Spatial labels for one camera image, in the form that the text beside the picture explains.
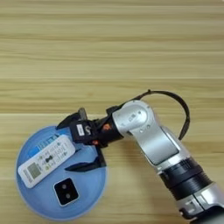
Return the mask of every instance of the blue plate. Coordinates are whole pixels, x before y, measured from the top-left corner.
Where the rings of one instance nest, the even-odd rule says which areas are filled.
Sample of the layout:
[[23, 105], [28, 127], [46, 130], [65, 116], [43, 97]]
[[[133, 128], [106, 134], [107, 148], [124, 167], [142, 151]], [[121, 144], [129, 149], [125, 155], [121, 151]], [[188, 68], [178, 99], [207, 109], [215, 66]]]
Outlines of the blue plate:
[[[54, 221], [70, 221], [86, 214], [100, 199], [107, 181], [107, 168], [102, 167], [87, 172], [65, 171], [65, 168], [72, 164], [93, 162], [97, 156], [94, 146], [75, 144], [75, 148], [81, 150], [77, 151], [36, 186], [31, 189], [27, 188], [18, 175], [18, 167], [30, 158], [29, 152], [31, 149], [55, 134], [66, 134], [71, 138], [69, 129], [56, 130], [55, 126], [50, 126], [38, 131], [24, 144], [17, 157], [17, 189], [24, 202], [33, 212]], [[53, 186], [55, 183], [67, 178], [73, 180], [80, 197], [67, 206], [60, 206]]]

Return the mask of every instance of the remote control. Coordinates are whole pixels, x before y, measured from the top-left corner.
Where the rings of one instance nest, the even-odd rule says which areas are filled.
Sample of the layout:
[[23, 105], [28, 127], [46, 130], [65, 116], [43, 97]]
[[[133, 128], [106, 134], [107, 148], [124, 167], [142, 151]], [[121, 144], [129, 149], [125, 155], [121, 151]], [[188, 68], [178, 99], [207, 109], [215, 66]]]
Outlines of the remote control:
[[68, 136], [61, 135], [34, 157], [21, 164], [17, 172], [28, 188], [33, 188], [75, 153]]

